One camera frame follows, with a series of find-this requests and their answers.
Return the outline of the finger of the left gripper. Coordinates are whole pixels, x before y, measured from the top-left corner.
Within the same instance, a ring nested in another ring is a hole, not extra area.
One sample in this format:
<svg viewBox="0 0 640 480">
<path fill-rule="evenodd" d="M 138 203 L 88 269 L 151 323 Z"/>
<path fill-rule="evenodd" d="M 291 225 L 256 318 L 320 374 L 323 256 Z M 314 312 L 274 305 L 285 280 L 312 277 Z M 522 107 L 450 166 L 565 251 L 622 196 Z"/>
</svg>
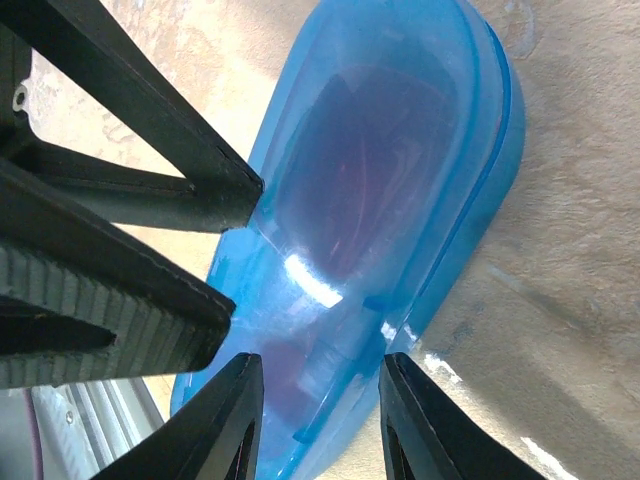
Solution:
<svg viewBox="0 0 640 480">
<path fill-rule="evenodd" d="M 12 163 L 1 164 L 1 384 L 194 371 L 234 303 Z"/>
</svg>

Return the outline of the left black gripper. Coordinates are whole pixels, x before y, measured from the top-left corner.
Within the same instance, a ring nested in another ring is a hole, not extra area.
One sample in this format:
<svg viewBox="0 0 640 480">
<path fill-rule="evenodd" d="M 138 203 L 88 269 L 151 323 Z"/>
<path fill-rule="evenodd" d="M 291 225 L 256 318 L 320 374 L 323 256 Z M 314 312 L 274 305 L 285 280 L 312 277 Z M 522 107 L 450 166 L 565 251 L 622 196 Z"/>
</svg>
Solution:
<svg viewBox="0 0 640 480">
<path fill-rule="evenodd" d="M 32 52 L 162 155 L 170 176 L 38 139 L 26 111 Z M 247 224 L 264 184 L 98 1 L 1 4 L 1 156 L 115 223 L 200 233 Z"/>
</svg>

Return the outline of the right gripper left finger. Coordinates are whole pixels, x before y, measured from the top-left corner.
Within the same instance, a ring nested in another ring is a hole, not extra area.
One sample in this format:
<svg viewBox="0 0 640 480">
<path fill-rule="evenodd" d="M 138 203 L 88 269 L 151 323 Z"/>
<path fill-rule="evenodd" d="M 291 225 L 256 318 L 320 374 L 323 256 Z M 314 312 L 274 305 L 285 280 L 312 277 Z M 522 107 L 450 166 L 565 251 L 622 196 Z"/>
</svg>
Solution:
<svg viewBox="0 0 640 480">
<path fill-rule="evenodd" d="M 253 479 L 263 398 L 261 357 L 238 354 L 167 423 L 95 477 Z"/>
</svg>

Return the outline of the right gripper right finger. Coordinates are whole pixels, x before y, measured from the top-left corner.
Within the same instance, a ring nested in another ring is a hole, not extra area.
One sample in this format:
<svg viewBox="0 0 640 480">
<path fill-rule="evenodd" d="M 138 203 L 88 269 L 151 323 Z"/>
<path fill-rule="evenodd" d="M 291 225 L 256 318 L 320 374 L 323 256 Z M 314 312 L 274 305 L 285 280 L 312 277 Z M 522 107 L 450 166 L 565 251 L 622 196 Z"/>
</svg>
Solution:
<svg viewBox="0 0 640 480">
<path fill-rule="evenodd" d="M 542 475 L 469 418 L 405 353 L 379 378 L 388 479 L 540 479 Z"/>
</svg>

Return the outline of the blue hard glasses case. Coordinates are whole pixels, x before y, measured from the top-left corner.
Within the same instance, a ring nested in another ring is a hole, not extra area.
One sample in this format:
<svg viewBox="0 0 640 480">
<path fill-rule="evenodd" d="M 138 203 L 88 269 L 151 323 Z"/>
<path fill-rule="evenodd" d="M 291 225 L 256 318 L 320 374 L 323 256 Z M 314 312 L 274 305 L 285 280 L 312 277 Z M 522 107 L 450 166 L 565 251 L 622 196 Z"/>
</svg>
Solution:
<svg viewBox="0 0 640 480">
<path fill-rule="evenodd" d="M 383 357 L 424 333 L 505 199 L 525 108 L 467 1 L 322 1 L 252 148 L 263 194 L 208 283 L 236 305 L 177 412 L 236 354 L 262 359 L 256 475 L 314 479 L 378 403 Z"/>
</svg>

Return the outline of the red translucent sunglasses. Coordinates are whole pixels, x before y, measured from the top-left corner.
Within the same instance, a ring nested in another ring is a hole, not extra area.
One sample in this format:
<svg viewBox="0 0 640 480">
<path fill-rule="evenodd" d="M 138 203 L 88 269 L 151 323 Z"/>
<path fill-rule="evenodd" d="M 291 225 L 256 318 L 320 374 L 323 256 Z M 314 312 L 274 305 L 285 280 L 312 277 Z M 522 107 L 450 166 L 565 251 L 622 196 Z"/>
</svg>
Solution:
<svg viewBox="0 0 640 480">
<path fill-rule="evenodd" d="M 382 326 L 456 131 L 457 91 L 420 76 L 350 67 L 330 78 L 295 140 L 264 228 L 309 301 L 288 340 L 264 345 L 265 398 L 294 430 L 329 409 L 384 343 Z"/>
</svg>

